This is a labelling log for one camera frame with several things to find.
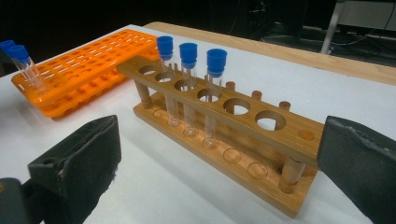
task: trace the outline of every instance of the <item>orange grid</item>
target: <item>orange grid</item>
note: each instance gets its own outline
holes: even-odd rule
[[[159,59],[156,36],[122,30],[37,66],[49,91],[40,94],[22,74],[12,83],[46,117],[60,118],[127,79],[116,66],[135,55]]]

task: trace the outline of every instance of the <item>white tabletop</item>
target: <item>white tabletop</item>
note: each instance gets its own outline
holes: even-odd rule
[[[166,35],[133,25],[121,29]],[[309,119],[351,119],[396,139],[395,86],[172,37],[177,57],[179,44],[198,45],[199,77],[205,74],[205,53],[225,49],[223,78],[234,81],[237,91],[261,91],[265,102],[289,101],[291,112]],[[122,161],[85,223],[371,223],[321,171],[297,217],[287,217],[135,116],[132,108],[140,98],[132,80],[55,120],[27,102],[12,76],[0,78],[0,178],[25,182],[27,164],[67,135],[93,119],[118,116]]]

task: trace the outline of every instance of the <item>wooden test tube rack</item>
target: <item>wooden test tube rack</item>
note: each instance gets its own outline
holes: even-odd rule
[[[136,56],[120,64],[118,71],[134,80],[141,104],[134,113],[180,145],[208,162],[246,189],[258,195],[289,217],[295,217],[318,171],[317,154],[323,124],[289,112],[290,105],[277,106],[262,102],[261,93],[246,96],[228,83],[221,97],[212,103],[200,100],[205,95],[205,81],[197,78],[191,91],[180,91],[182,75],[161,82],[165,77],[161,65]],[[156,93],[149,95],[149,88]],[[180,123],[168,125],[164,96],[179,103]],[[183,104],[196,111],[198,134],[184,135]],[[235,115],[242,106],[247,113]],[[205,115],[218,122],[219,145],[205,148]],[[258,124],[273,119],[273,131]]]

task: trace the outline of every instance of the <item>test tube rack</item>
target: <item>test tube rack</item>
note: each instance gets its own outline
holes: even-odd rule
[[[158,60],[155,38],[124,29],[38,65],[49,88],[46,93],[31,86],[22,74],[11,81],[44,116],[61,118],[125,81],[116,65],[135,55]]]
[[[208,162],[228,177],[250,190],[289,217],[295,217],[317,174],[317,154],[323,124],[289,112],[290,104],[280,107],[261,101],[261,93],[246,96],[228,82],[216,102],[206,103],[205,81],[197,78],[191,91],[180,91],[182,74],[164,82],[161,65],[142,57],[134,57],[118,66],[118,70],[134,80],[141,104],[134,113],[178,144]],[[155,93],[149,95],[149,88]],[[168,125],[164,96],[186,104],[197,113],[198,134],[186,136],[184,123]],[[238,106],[245,114],[236,114]],[[179,106],[183,118],[183,106]],[[219,145],[205,148],[205,116],[218,121]],[[276,121],[275,129],[264,129],[260,119]]]

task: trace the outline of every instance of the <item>wooden rack bottom shelf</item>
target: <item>wooden rack bottom shelf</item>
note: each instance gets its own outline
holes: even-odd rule
[[[143,121],[162,132],[169,138],[179,143],[202,160],[208,162],[232,180],[236,181],[246,189],[250,190],[269,204],[279,209],[289,217],[295,217],[304,201],[316,174],[317,169],[306,166],[304,172],[297,183],[293,193],[282,192],[278,183],[281,179],[282,165],[286,157],[278,154],[272,148],[260,143],[248,136],[242,136],[236,130],[225,125],[218,125],[219,145],[214,149],[205,148],[203,141],[205,133],[198,127],[198,134],[195,136],[184,135],[183,120],[177,127],[168,125],[165,99],[160,92],[151,95],[154,106],[145,109],[142,104],[134,107],[134,113]],[[179,115],[182,117],[182,107],[179,106]],[[197,115],[197,121],[203,126],[205,118]],[[244,138],[234,144],[233,139]],[[249,148],[262,148],[263,153],[258,154]]]

